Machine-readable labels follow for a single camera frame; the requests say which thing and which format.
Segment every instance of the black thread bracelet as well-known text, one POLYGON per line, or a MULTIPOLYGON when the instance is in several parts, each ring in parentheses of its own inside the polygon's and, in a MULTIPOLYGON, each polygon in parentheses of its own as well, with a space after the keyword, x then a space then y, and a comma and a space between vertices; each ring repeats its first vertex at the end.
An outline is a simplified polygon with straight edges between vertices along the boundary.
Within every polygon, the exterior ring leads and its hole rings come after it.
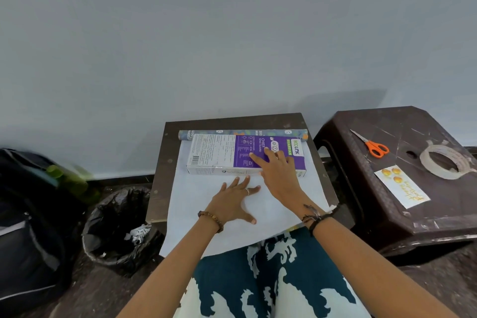
POLYGON ((310 205, 306 205, 306 204, 303 204, 304 207, 306 207, 307 209, 310 209, 311 211, 313 211, 313 215, 305 215, 303 217, 303 219, 301 219, 301 221, 303 223, 307 223, 309 222, 310 220, 313 220, 313 223, 310 225, 310 227, 308 228, 308 231, 310 231, 310 236, 313 237, 313 230, 315 230, 315 227, 316 225, 319 224, 319 222, 323 221, 324 219, 328 218, 328 217, 332 217, 338 210, 339 206, 341 204, 339 203, 334 209, 332 212, 328 213, 328 214, 324 214, 324 215, 320 215, 318 213, 318 211, 313 207, 313 206, 310 206, 310 205))

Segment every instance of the hand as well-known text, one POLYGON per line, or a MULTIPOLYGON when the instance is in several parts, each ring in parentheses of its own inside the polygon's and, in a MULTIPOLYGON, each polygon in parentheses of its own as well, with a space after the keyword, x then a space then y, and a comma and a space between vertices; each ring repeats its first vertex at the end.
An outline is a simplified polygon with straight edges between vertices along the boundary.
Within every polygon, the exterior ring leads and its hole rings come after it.
POLYGON ((260 174, 271 194, 292 211, 297 207, 297 203, 300 206, 309 203, 309 198, 298 183, 293 157, 285 158, 283 151, 275 153, 267 147, 265 147, 265 154, 270 162, 266 162, 253 153, 250 153, 250 158, 262 168, 260 174))
POLYGON ((243 210, 242 201, 248 195, 258 193, 260 185, 246 189, 250 182, 250 176, 246 176, 242 183, 239 183, 239 179, 239 177, 235 177, 229 187, 224 182, 218 194, 212 198, 212 201, 207 206, 206 211, 215 215, 223 224, 235 219, 242 219, 256 224, 257 220, 243 210))

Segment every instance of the product box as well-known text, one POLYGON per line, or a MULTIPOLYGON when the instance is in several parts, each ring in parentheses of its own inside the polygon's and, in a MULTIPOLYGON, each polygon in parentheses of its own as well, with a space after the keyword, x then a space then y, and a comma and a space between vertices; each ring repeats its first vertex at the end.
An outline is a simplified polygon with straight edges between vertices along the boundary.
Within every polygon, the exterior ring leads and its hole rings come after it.
POLYGON ((297 176, 306 173, 305 156, 300 139, 281 136, 202 135, 195 134, 187 162, 187 170, 195 175, 250 175, 261 168, 249 153, 269 161, 265 147, 295 160, 297 176))

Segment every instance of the scissors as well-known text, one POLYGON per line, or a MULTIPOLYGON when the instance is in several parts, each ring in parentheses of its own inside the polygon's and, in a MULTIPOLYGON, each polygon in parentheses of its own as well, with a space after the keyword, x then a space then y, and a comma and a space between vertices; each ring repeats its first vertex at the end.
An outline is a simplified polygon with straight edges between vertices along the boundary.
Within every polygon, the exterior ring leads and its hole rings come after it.
POLYGON ((365 139, 363 136, 353 131, 352 129, 350 129, 350 131, 354 133, 356 136, 358 136, 364 142, 364 144, 368 147, 369 153, 371 153, 371 155, 373 155, 374 157, 380 159, 386 153, 389 153, 389 148, 387 146, 365 139))

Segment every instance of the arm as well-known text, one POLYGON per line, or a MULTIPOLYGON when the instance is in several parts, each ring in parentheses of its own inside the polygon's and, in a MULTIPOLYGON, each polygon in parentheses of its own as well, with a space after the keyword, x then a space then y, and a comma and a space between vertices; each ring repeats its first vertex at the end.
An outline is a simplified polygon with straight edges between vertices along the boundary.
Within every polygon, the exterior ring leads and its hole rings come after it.
MULTIPOLYGON (((212 198, 206 211, 226 223, 243 219, 252 224, 256 221, 242 207, 247 195, 256 194, 260 186, 246 187, 247 176, 239 184, 239 178, 227 185, 224 183, 219 193, 212 198)), ((172 317, 179 307, 182 294, 198 264, 202 254, 218 230, 217 223, 208 216, 201 216, 171 253, 159 264, 139 290, 134 294, 117 318, 163 318, 172 317)))
MULTIPOLYGON (((301 190, 293 158, 282 151, 265 151, 270 162, 253 154, 250 157, 262 168, 266 186, 285 207, 302 219, 317 208, 301 190)), ((324 211, 317 208, 320 214, 324 211)), ((376 317, 456 318, 444 304, 416 284, 377 251, 333 218, 321 221, 313 235, 348 280, 367 309, 376 317)))

